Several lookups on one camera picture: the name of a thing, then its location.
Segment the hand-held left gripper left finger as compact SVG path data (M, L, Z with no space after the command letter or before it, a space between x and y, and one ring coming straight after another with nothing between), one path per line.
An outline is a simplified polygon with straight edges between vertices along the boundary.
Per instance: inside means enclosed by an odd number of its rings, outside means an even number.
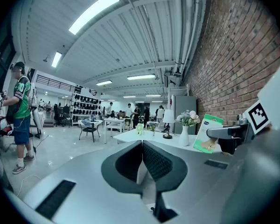
M105 181L121 193L141 194L137 176L142 162L142 141L132 142L127 147L108 156L101 165Z

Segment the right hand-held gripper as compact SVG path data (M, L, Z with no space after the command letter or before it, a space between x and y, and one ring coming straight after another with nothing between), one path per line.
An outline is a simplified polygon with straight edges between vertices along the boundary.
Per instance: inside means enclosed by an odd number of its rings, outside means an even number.
M250 143L267 127L280 131L280 66L257 93L257 98L243 113L248 126L225 126L206 131L207 136L218 139L222 152L234 154L236 148L242 144L242 136L246 130L245 143Z

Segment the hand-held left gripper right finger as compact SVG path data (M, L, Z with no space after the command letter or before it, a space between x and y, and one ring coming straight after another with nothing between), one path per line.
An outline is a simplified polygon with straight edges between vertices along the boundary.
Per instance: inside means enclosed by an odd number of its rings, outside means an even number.
M177 216L165 206L163 192L176 190L185 179L188 168L185 161L157 147L148 140L142 142L142 159L156 186L153 215L164 223Z

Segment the green and white box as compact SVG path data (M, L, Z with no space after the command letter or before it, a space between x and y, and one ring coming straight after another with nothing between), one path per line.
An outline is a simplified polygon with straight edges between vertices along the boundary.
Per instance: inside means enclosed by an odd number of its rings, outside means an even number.
M193 143L193 148L208 154L222 152L218 144L218 138L211 138L207 135L207 130L212 128L222 128L223 119L205 114L201 122L199 132Z

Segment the white vase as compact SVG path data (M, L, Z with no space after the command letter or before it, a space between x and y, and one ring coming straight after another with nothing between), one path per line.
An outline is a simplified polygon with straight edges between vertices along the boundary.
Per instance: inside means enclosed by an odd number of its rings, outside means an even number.
M182 126L182 133L179 137L179 146L189 146L188 126Z

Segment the white shade table lamp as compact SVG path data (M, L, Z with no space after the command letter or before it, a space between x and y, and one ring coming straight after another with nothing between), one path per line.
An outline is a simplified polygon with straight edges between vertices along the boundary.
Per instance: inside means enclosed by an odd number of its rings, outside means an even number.
M172 135L170 134L170 124L175 122L174 111L171 109L166 109L164 112L163 122L165 123L165 129L163 133L163 138L172 139Z

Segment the white square table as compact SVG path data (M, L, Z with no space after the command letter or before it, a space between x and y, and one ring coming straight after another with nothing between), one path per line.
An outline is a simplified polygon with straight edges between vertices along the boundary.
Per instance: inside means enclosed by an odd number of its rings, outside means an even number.
M107 129L110 128L112 132L113 129L119 130L120 133L123 133L125 129L125 120L116 119L116 118L106 118L104 119L104 143L107 143Z

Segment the grey metal cabinet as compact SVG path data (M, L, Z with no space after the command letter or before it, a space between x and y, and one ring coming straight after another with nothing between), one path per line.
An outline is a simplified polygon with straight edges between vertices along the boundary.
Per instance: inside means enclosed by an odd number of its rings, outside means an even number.
M195 111L196 112L196 97L194 96L171 96L171 109L174 111L175 119L177 116L181 115L181 113L186 110ZM175 122L173 127L171 128L174 134L182 133L182 125L179 122ZM188 134L194 135L196 132L196 126L188 128Z

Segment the white shelf of black items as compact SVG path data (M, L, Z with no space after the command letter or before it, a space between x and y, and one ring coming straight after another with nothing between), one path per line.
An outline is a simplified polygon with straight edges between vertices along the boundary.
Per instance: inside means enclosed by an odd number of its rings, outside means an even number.
M78 93L73 93L70 100L70 124L77 125L82 119L94 117L101 119L102 109L101 101L88 96L82 96Z

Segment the black office chair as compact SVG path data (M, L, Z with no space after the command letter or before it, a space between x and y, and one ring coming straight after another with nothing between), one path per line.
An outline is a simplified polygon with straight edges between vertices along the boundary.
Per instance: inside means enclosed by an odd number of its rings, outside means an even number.
M62 115L62 108L61 106L55 104L53 106L53 113L54 113L54 126L62 125L63 115Z

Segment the white ceiling pipes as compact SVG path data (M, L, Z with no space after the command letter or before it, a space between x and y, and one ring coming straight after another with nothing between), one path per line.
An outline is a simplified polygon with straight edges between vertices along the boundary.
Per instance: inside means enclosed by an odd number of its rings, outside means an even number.
M180 77L189 65L202 30L207 0L174 0L175 67L173 76Z

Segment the black frame low table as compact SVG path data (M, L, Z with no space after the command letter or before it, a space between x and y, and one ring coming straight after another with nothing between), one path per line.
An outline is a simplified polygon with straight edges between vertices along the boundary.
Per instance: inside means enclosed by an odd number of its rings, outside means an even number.
M80 140L81 134L83 132L85 132L86 135L88 135L88 133L91 133L93 141L94 141L94 133L95 132L97 132L98 137L100 137L101 135L98 131L98 128L102 123L103 123L102 120L94 120L94 121L90 121L89 119L79 120L78 125L81 128L81 132L80 132L80 135L79 135L79 140Z

